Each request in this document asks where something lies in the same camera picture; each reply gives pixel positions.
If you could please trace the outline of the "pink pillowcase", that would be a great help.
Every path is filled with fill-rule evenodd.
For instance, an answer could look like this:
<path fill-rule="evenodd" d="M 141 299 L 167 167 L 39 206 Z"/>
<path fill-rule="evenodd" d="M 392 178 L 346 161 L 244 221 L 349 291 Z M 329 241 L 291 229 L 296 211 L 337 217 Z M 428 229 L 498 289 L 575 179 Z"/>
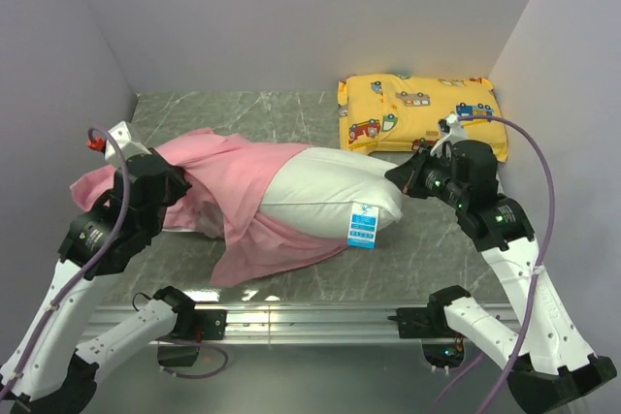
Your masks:
<path fill-rule="evenodd" d="M 304 144 L 252 143 L 203 128 L 148 149 L 123 123 L 109 135 L 89 139 L 108 164 L 71 185 L 84 213 L 60 248 L 63 259 L 84 266 L 114 238 L 87 277 L 123 272 L 163 230 L 224 240 L 210 278 L 220 288 L 308 267 L 346 248 L 343 239 L 301 233 L 260 210 L 277 172 Z"/>

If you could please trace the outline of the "white pillow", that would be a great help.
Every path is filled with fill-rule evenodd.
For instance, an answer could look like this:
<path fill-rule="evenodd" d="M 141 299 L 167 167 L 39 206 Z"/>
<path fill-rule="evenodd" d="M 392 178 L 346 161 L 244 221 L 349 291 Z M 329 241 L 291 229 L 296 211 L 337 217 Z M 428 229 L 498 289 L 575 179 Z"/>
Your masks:
<path fill-rule="evenodd" d="M 391 164 L 333 148 L 250 143 L 187 166 L 179 223 L 264 250 L 337 249 L 356 233 L 372 244 L 403 217 Z"/>

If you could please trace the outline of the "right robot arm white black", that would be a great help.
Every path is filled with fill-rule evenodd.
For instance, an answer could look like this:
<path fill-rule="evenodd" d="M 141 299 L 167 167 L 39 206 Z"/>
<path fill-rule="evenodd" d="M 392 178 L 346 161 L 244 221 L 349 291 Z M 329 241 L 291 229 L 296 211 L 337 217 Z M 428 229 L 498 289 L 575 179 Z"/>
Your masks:
<path fill-rule="evenodd" d="M 457 223 L 495 273 L 524 335 L 513 332 L 455 285 L 429 298 L 431 331 L 465 336 L 500 368 L 526 413 L 547 413 L 613 380 L 617 369 L 581 336 L 545 268 L 521 205 L 502 194 L 498 161 L 479 141 L 443 143 L 440 154 L 419 149 L 386 178 L 412 198 L 454 208 Z"/>

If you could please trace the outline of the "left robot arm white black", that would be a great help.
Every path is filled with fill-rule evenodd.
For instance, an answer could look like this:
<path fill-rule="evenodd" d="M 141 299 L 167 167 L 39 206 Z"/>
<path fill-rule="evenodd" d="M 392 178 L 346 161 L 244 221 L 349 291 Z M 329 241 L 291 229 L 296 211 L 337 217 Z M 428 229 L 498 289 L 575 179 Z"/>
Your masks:
<path fill-rule="evenodd" d="M 15 413 L 80 413 L 98 384 L 142 347 L 194 330 L 195 302 L 168 286 L 111 330 L 80 342 L 101 300 L 161 233 L 167 208 L 190 188 L 182 168 L 156 152 L 130 157 L 113 181 L 71 223 L 44 301 L 1 366 L 1 397 L 13 402 Z"/>

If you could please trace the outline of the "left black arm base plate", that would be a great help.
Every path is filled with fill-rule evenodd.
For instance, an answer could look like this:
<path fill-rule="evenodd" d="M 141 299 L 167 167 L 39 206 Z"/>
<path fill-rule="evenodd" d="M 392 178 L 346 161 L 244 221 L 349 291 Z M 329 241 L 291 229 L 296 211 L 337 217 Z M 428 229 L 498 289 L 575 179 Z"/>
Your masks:
<path fill-rule="evenodd" d="M 162 372 L 177 378 L 205 379 L 221 373 L 229 365 L 230 357 L 217 346 L 225 334 L 227 312 L 195 310 L 193 315 L 174 329 L 155 340 L 156 361 Z M 182 372 L 196 368 L 203 356 L 210 369 L 205 373 Z"/>

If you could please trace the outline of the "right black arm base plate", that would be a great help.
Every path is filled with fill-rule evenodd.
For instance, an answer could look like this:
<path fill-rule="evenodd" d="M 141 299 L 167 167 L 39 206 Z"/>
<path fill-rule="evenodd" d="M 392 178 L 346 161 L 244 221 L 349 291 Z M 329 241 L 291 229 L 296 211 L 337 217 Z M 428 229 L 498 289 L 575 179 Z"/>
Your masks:
<path fill-rule="evenodd" d="M 399 307 L 387 320 L 394 323 L 399 339 L 418 340 L 423 362 L 431 371 L 453 374 L 477 363 L 469 360 L 465 337 L 447 327 L 438 310 L 426 307 Z"/>

